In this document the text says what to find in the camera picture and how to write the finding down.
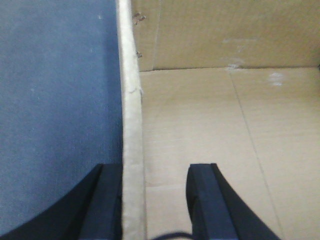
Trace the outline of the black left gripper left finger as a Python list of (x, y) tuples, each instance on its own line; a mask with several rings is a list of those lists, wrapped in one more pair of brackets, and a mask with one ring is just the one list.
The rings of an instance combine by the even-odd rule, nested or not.
[(121, 164), (97, 164), (70, 192), (2, 240), (120, 240)]

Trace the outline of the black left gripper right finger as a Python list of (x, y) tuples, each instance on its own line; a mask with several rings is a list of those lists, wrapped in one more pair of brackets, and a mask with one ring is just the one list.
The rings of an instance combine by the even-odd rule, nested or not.
[(215, 163), (189, 166), (186, 201), (196, 240), (279, 239), (239, 197)]

